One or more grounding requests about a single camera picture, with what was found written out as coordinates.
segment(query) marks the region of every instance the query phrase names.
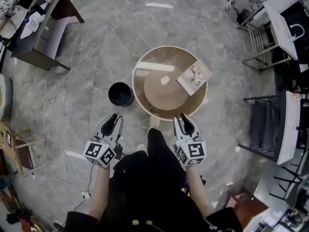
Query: wooden chair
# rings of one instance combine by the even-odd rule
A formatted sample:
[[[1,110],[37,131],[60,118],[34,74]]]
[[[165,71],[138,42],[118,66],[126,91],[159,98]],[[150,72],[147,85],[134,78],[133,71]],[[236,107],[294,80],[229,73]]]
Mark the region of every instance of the wooden chair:
[[[30,132],[30,129],[15,132],[3,123],[6,120],[8,119],[2,119],[0,121],[0,148],[10,159],[16,162],[19,174],[26,176],[50,162],[47,161],[35,167],[31,145],[39,143],[40,141],[31,138],[30,142],[27,143],[25,139],[18,137],[18,135]]]
[[[269,209],[245,188],[238,193],[228,191],[227,194],[230,198],[226,207],[234,208],[243,229],[257,226]]]

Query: leg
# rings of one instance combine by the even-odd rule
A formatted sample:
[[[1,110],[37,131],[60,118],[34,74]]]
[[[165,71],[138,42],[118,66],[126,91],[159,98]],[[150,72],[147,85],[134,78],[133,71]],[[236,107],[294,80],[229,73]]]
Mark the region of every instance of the leg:
[[[282,168],[288,171],[291,175],[293,175],[295,178],[299,179],[300,181],[303,180],[297,173],[294,173],[293,171],[287,169],[286,167],[282,167]]]
[[[257,155],[259,155],[259,156],[261,156],[261,157],[264,157],[264,158],[267,158],[267,159],[269,159],[269,160],[272,160],[272,161],[275,161],[275,162],[276,162],[276,160],[274,160],[273,157],[270,157],[270,156],[268,156],[268,155],[265,155],[265,154],[263,154],[263,153],[261,153],[261,152],[259,152],[259,151],[257,151],[257,150],[254,150],[254,149],[252,149],[252,148],[250,148],[250,147],[247,147],[247,146],[244,146],[244,145],[238,145],[238,147],[243,148],[243,149],[246,149],[246,150],[248,150],[248,151],[250,151],[250,152],[252,152],[252,153],[255,153],[255,154],[257,154]]]
[[[162,133],[154,128],[148,132],[148,155],[158,174],[166,178],[171,187],[181,189],[184,186],[185,171],[167,146]]]
[[[32,142],[32,141],[34,141],[35,140],[35,137],[26,137],[26,138],[22,138],[22,140],[24,141],[24,142]]]
[[[69,68],[68,66],[66,66],[66,65],[64,65],[64,64],[62,64],[62,63],[60,63],[60,62],[58,62],[58,65],[61,66],[63,69],[66,69],[66,70],[68,70],[68,71],[71,70],[71,68]]]
[[[31,131],[31,129],[28,128],[28,129],[25,129],[25,130],[22,130],[22,131],[19,131],[19,132],[15,132],[15,133],[13,134],[13,136],[16,136],[16,135],[19,135],[19,134],[23,134],[23,133],[25,133],[25,132],[30,132],[30,131]]]
[[[75,10],[75,16],[76,16],[76,18],[79,20],[79,22],[80,22],[80,23],[84,23],[85,21],[84,21],[84,19],[81,17],[81,15],[78,13],[77,9],[74,8],[74,10]]]
[[[284,62],[287,62],[287,61],[290,61],[290,60],[291,60],[291,57],[288,56],[287,58],[285,58],[285,59],[283,59],[283,60],[281,60],[281,61],[272,63],[269,67],[274,66],[274,65],[276,65],[276,64],[281,64],[281,63],[284,63]]]
[[[10,118],[3,118],[3,119],[1,119],[0,121],[1,122],[4,122],[4,121],[7,121],[7,120],[9,120]]]
[[[252,59],[255,59],[255,58],[257,58],[257,57],[263,55],[264,53],[266,53],[266,52],[268,52],[268,51],[271,51],[272,49],[275,49],[276,47],[278,47],[277,44],[274,45],[274,46],[272,46],[272,47],[270,47],[270,48],[265,49],[264,51],[261,51],[261,52],[255,54],[255,55],[251,56],[250,58],[244,59],[244,60],[242,61],[242,63],[244,64],[244,63],[246,63],[246,62],[248,62],[248,61],[250,61],[250,60],[252,60]]]
[[[294,183],[294,184],[300,184],[301,183],[301,181],[287,180],[287,179],[279,178],[279,177],[276,177],[276,176],[274,176],[274,179],[282,180],[282,181],[289,182],[289,183]]]
[[[268,96],[257,96],[257,97],[249,97],[249,98],[243,98],[244,101],[249,100],[263,100],[263,99],[272,99],[272,98],[280,98],[281,95],[268,95]]]
[[[277,195],[275,195],[275,194],[272,194],[272,193],[269,193],[269,194],[270,194],[270,196],[273,196],[273,197],[275,197],[275,198],[277,198],[277,199],[281,199],[281,200],[286,201],[285,198],[279,197],[279,196],[277,196]]]
[[[22,148],[22,147],[29,146],[29,145],[33,145],[33,144],[36,144],[36,143],[39,143],[39,142],[40,142],[40,140],[32,141],[30,143],[26,143],[26,144],[23,144],[23,145],[17,145],[17,146],[15,146],[15,149]]]
[[[267,64],[266,62],[260,60],[259,58],[255,58],[254,60],[255,60],[255,61],[258,61],[258,62],[261,63],[261,64],[264,64],[264,65],[268,66],[268,64]]]
[[[256,71],[259,71],[260,69],[257,68],[257,67],[254,67],[253,65],[251,64],[248,64],[247,62],[246,63],[243,63],[244,65],[247,65],[249,68],[253,69],[253,70],[256,70]]]

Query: white cable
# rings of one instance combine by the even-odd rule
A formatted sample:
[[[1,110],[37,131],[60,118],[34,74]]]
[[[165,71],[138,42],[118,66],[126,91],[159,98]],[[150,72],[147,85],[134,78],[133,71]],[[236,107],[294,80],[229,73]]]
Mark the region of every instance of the white cable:
[[[209,225],[209,229],[210,230],[217,230],[218,227],[212,225],[210,222],[208,222],[208,220],[206,218],[204,218],[205,222]]]
[[[117,22],[115,25],[111,26],[111,27],[106,31],[106,33],[86,51],[86,53],[83,55],[83,57],[81,58],[81,60],[79,61],[79,63],[78,63],[72,70],[70,70],[70,72],[66,75],[66,77],[65,77],[64,80],[63,80],[63,82],[61,83],[59,89],[57,90],[57,92],[56,92],[53,96],[49,96],[47,99],[45,99],[45,98],[42,98],[41,96],[39,96],[39,95],[37,95],[37,94],[33,94],[34,96],[37,96],[37,97],[39,97],[40,99],[42,99],[42,100],[45,101],[45,104],[44,104],[44,107],[43,107],[43,122],[44,122],[45,129],[46,129],[46,131],[47,131],[47,146],[46,146],[46,149],[45,149],[44,156],[41,158],[39,164],[40,164],[41,161],[46,157],[47,149],[48,149],[48,146],[49,146],[49,144],[48,144],[48,142],[49,142],[49,131],[48,131],[48,129],[47,129],[47,126],[46,126],[46,123],[45,123],[45,116],[44,116],[45,109],[47,109],[47,105],[49,105],[49,106],[50,106],[51,118],[52,118],[52,121],[53,121],[53,123],[54,123],[55,130],[56,130],[56,132],[57,132],[57,135],[58,135],[58,140],[59,140],[60,148],[62,149],[63,153],[64,153],[64,154],[67,156],[67,158],[68,158],[69,169],[70,169],[71,174],[72,174],[73,176],[75,176],[80,182],[82,182],[83,187],[84,187],[84,192],[85,192],[85,184],[84,184],[84,182],[83,182],[77,175],[75,175],[75,174],[72,172],[71,166],[70,166],[70,158],[69,158],[69,156],[67,155],[67,153],[65,152],[65,150],[63,149],[63,147],[62,147],[62,145],[61,145],[60,135],[59,135],[59,132],[58,132],[58,130],[57,130],[56,123],[55,123],[54,117],[53,117],[53,102],[56,100],[56,95],[58,94],[58,92],[60,91],[60,89],[62,88],[62,86],[64,85],[64,83],[66,82],[68,76],[81,64],[81,62],[83,61],[83,59],[85,58],[85,56],[88,54],[88,52],[89,52],[96,44],[98,44],[101,40],[103,40],[104,37],[108,34],[108,32],[109,32],[110,30],[112,30],[114,27],[116,27],[119,23],[123,22],[124,20],[127,20],[127,19],[130,17],[130,15],[131,15],[136,9],[138,9],[138,8],[140,8],[140,7],[142,7],[142,6],[145,6],[146,4],[148,4],[148,3],[152,2],[152,1],[154,1],[154,0],[151,0],[151,1],[149,1],[149,2],[147,2],[147,3],[145,3],[145,4],[143,4],[143,5],[137,6],[136,8],[134,8],[134,9],[128,14],[128,16],[127,16],[125,19],[122,19],[122,20],[120,20],[119,22]],[[24,85],[22,84],[22,82],[21,82],[21,86],[22,86],[22,88],[25,89],[26,91],[32,93],[30,90],[28,90],[28,89],[26,89],[26,88],[24,87]]]

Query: wooden desk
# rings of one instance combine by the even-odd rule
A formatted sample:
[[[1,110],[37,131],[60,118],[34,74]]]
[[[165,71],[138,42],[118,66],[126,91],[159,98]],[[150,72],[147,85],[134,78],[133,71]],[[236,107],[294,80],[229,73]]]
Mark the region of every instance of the wooden desk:
[[[44,3],[46,3],[45,0],[37,0],[38,5]],[[81,23],[84,20],[70,0],[53,0],[52,3],[47,4],[45,11],[45,19],[40,23],[38,30],[21,39],[26,26],[26,22],[23,22],[11,57],[45,70],[50,70],[53,66],[70,70],[69,67],[55,60],[56,52],[69,17],[76,16]]]

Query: marble floor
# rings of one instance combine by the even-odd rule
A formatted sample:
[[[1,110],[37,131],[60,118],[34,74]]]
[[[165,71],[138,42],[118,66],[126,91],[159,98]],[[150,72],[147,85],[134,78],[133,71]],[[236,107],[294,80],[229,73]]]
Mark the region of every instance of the marble floor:
[[[71,68],[107,29],[125,18],[131,10],[150,0],[71,0],[84,24],[75,19],[65,30],[57,58]],[[88,186],[91,165],[80,158],[64,155],[64,150],[82,154],[97,124],[108,114],[124,117],[124,151],[133,152],[146,142],[149,116],[137,104],[115,107],[108,100],[108,88],[114,82],[131,85],[132,70],[138,59],[152,48],[175,45],[200,58],[212,71],[208,93],[201,108],[193,115],[199,122],[207,144],[207,159],[199,165],[206,192],[214,209],[226,201],[228,189],[240,188],[246,180],[252,154],[238,149],[237,141],[248,141],[250,109],[242,100],[252,95],[274,92],[273,71],[259,73],[242,65],[250,52],[248,33],[237,30],[237,23],[224,10],[222,0],[155,0],[172,8],[140,7],[93,47],[80,66],[68,78],[67,71],[56,67],[47,72],[25,62],[5,57],[2,72],[13,81],[14,101],[11,126],[18,131],[31,128],[37,139],[35,156],[51,163],[31,175],[18,176],[14,187],[22,202],[52,225],[65,221],[68,211],[82,201],[83,183]],[[53,96],[43,108],[43,98]],[[174,144],[172,123],[162,122],[160,129],[169,146]],[[79,177],[74,177],[71,170]],[[96,169],[92,174],[92,188]],[[89,200],[78,211],[87,212]]]

